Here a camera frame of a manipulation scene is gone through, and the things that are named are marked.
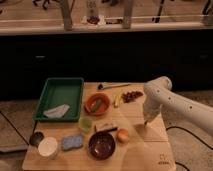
orange bowl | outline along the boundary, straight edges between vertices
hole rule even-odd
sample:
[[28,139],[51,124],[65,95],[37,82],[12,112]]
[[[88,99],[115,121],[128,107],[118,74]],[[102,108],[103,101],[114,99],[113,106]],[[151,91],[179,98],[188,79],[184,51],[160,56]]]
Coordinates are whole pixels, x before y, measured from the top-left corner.
[[86,111],[95,116],[103,115],[109,108],[109,97],[104,93],[96,93],[89,97],[85,103]]

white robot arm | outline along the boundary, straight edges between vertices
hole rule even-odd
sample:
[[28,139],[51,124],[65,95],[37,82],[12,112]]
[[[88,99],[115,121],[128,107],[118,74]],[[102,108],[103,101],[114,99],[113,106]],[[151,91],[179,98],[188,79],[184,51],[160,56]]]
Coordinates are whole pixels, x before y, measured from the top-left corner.
[[160,77],[144,84],[146,100],[143,104],[145,124],[151,122],[162,105],[185,116],[201,129],[213,136],[213,108],[171,92],[172,82]]

white cup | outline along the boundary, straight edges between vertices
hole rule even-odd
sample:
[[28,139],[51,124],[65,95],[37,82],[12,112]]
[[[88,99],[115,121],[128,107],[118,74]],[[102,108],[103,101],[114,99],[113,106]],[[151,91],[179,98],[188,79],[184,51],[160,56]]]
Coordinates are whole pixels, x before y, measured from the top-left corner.
[[54,137],[44,138],[38,146],[38,153],[45,158],[53,159],[59,152],[59,145]]

green tray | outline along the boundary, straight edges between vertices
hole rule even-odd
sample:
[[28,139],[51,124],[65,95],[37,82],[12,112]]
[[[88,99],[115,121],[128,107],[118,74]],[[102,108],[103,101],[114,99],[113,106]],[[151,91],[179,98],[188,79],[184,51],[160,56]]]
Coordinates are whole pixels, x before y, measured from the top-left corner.
[[[80,116],[83,86],[83,78],[48,78],[33,119],[38,121],[77,122]],[[63,117],[48,118],[43,115],[43,111],[63,104],[70,106]]]

small bowl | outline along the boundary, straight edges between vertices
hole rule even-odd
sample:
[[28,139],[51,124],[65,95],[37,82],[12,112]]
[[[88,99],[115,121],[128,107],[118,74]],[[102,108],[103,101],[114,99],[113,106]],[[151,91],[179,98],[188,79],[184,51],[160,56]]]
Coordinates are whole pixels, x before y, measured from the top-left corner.
[[89,152],[98,160],[109,158],[115,151],[115,141],[107,132],[97,132],[89,140]]
[[89,117],[81,117],[78,121],[78,127],[83,133],[89,133],[92,128],[92,119]]
[[[97,100],[101,100],[100,106],[97,108],[96,111],[93,111],[93,107]],[[109,97],[104,93],[96,93],[93,94],[85,103],[86,111],[95,116],[100,116],[106,113],[107,109],[109,108],[110,100]]]

